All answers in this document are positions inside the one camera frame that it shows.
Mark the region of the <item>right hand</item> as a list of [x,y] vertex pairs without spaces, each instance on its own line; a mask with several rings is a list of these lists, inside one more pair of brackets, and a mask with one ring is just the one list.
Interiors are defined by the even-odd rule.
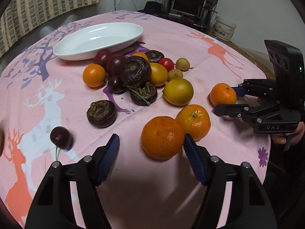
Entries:
[[271,134],[271,140],[275,144],[285,144],[288,137],[291,138],[291,144],[295,145],[297,144],[304,134],[304,122],[300,122],[298,124],[297,129],[293,133],[286,133],[286,134]]

